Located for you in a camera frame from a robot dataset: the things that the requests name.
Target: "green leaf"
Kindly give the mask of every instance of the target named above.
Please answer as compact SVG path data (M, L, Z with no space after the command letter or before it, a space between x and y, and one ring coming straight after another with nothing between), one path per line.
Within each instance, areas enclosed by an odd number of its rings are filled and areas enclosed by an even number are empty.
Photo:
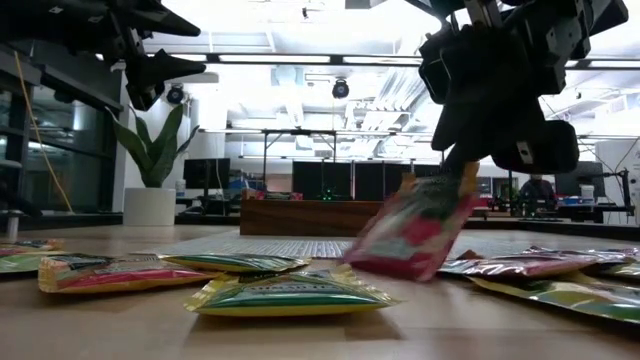
M182 124L183 107L184 105L180 104L171 110L160 131L160 135L158 135L158 138L149 147L149 157L154 164L157 163L162 156L168 141L172 137L175 141L178 135L178 129L180 129L180 125Z
M134 133L129 130L127 127L122 126L120 122L111 114L113 118L113 129L116 134L116 138L118 142L122 144L122 146L127 149L133 161L136 162L138 168L140 169L140 173L145 173L153 166L149 155L147 155L144 150L144 145L142 144L142 140Z
M189 138L187 139L187 141L185 141L184 144L180 145L180 147L178 148L178 151L176 151L176 158L178 157L178 155L182 154L185 150L187 150L187 148L189 147L189 144L191 143L191 139L193 139L193 137L196 136L199 128L200 128L200 125L194 127L193 130L191 130L191 134L189 135Z
M143 174L142 181L147 187L162 187L162 183L171 173L171 169L173 169L173 161L178 147L176 137L169 138L165 145L153 168Z
M147 128L147 123L144 122L144 119L138 116L136 116L136 132L148 150L152 144L151 137L149 136L149 128Z

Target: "ceiling light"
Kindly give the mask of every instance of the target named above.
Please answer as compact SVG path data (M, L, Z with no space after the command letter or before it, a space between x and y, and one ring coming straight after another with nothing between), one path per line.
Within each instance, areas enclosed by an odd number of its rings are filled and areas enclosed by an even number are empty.
M389 136L390 131L337 131L336 135L354 135L354 136Z
M640 69L640 61L587 58L579 61L569 61L565 68L567 70L597 70L600 68L606 70L638 70Z
M326 81L326 82L333 82L335 81L336 77L334 75L329 75L329 74L305 74L304 75L304 80L305 81Z
M171 54L171 56L190 61L207 61L207 55L204 54Z
M218 134L262 134L262 130L257 129L201 129L200 131Z
M420 132L399 132L396 133L398 136L433 136L430 133L420 133Z
M260 160L262 160L264 158L265 158L265 156L262 156L262 155L240 155L240 156L238 156L238 159L260 159ZM286 159L287 157L286 156L267 155L266 158L267 159L272 159L272 160L274 160L274 159L283 160L283 159Z
M347 64L389 64L389 65L415 65L422 64L419 56L345 56L343 61Z
M323 63L328 64L329 56L318 55L220 55L221 62L228 63Z

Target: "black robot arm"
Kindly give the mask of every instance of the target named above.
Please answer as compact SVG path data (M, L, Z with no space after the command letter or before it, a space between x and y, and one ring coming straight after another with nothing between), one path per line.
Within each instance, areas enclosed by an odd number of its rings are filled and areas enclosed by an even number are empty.
M205 64L163 50L147 56L142 40L152 32L200 35L198 27L160 0L0 1L0 43L37 39L63 45L72 54L101 53L108 66L122 59L131 102L143 111L162 96L165 81L206 70Z
M584 59L590 36L628 20L622 0L419 0L442 29L420 48L420 76L444 105L432 148L451 148L445 164L492 156L505 169L568 172L578 161L573 127L545 121L538 98L565 87L568 60ZM452 14L466 8L472 25Z

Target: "snack pouch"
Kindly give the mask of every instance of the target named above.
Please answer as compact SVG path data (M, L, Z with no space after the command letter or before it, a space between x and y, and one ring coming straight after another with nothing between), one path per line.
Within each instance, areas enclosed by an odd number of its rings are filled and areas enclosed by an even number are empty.
M40 266L40 259L45 256L60 254L64 254L64 252L44 251L0 256L0 274L35 273Z
M607 284L582 274L558 280L501 284L471 278L478 286L583 314L640 324L640 288Z
M60 240L21 240L15 243L0 244L0 256L15 255L27 252L60 250L62 241Z
M366 271L428 281L445 261L476 201L478 163L461 175L417 179L369 221L344 262Z
M490 259L459 258L445 261L438 272L463 276L539 279L572 273L596 262L595 257L560 255L510 255Z
M624 264L637 261L640 256L639 249L607 249L607 250L552 250L532 246L522 252L523 254L557 255L574 257L593 257L598 264Z
M307 316L369 311L395 305L359 281L349 265L331 270L213 280L185 304L218 316Z
M607 276L624 280L640 281L640 262L631 264L603 264L587 268L585 273L593 276Z
M67 254L42 258L38 285L46 293L86 294L188 284L218 275L167 263L155 256L112 258Z
M310 258L290 258L269 255L159 255L160 259L193 269L230 272L281 272L308 265Z
M593 257L597 264L582 270L592 276L619 277L640 280L640 249L607 249L607 250L549 250L531 247L525 251L530 254L558 254L569 257Z

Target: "table surface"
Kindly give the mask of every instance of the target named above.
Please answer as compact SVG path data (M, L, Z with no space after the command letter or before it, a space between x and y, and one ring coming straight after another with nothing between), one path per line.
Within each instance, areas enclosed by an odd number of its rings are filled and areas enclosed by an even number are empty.
M70 251L120 255L232 228L122 226L23 232ZM624 247L633 243L515 231L465 231L482 247ZM331 266L317 261L315 268ZM420 285L361 274L405 300L347 316L225 319L182 308L199 286L52 296L34 279L0 279L0 351L13 359L639 359L640 328L618 328L474 289L464 281Z

